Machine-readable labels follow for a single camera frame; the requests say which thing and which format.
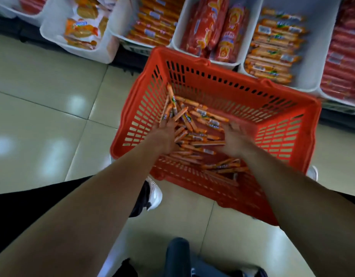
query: floor tile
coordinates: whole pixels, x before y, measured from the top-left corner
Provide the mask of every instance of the floor tile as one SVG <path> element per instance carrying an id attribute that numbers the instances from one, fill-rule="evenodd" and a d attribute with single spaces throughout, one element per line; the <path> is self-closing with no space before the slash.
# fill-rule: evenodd
<path id="1" fill-rule="evenodd" d="M 268 276 L 314 276 L 298 250 L 279 228 L 214 204 L 201 256 L 221 270 L 243 264 L 264 268 Z"/>
<path id="2" fill-rule="evenodd" d="M 0 193 L 63 182 L 85 123 L 0 93 Z"/>
<path id="3" fill-rule="evenodd" d="M 111 277 L 128 257 L 137 270 L 163 268 L 167 245 L 175 237 L 184 237 L 199 253 L 213 201 L 167 181 L 157 184 L 161 204 L 127 221 L 99 276 Z"/>
<path id="4" fill-rule="evenodd" d="M 66 181 L 97 174 L 111 164 L 110 146 L 117 129 L 88 120 Z"/>
<path id="5" fill-rule="evenodd" d="M 119 128 L 121 111 L 137 77 L 138 74 L 132 76 L 122 69 L 109 67 L 89 119 Z"/>
<path id="6" fill-rule="evenodd" d="M 0 92 L 88 118 L 107 65 L 0 35 Z"/>
<path id="7" fill-rule="evenodd" d="M 355 134 L 318 125 L 312 164 L 321 185 L 355 196 Z"/>

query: forearm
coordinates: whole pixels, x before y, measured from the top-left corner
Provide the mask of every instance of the forearm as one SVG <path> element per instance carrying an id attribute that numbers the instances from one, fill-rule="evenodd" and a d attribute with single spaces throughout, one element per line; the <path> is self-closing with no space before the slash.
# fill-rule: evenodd
<path id="1" fill-rule="evenodd" d="M 158 155 L 144 141 L 65 197 L 1 253 L 0 276 L 96 276 Z"/>
<path id="2" fill-rule="evenodd" d="M 355 205 L 253 146 L 244 161 L 314 273 L 355 273 Z"/>

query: display shelf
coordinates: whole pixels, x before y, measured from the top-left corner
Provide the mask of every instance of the display shelf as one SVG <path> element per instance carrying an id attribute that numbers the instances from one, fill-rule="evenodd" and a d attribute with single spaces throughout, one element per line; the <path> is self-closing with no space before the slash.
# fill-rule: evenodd
<path id="1" fill-rule="evenodd" d="M 18 18 L 9 19 L 0 17 L 0 34 L 44 49 L 68 53 L 63 48 L 44 39 L 40 35 L 38 27 L 28 24 Z M 120 45 L 115 59 L 109 65 L 134 74 L 143 71 L 147 60 L 148 57 L 127 51 Z M 323 109 L 319 123 L 355 133 L 355 116 L 353 115 Z"/>

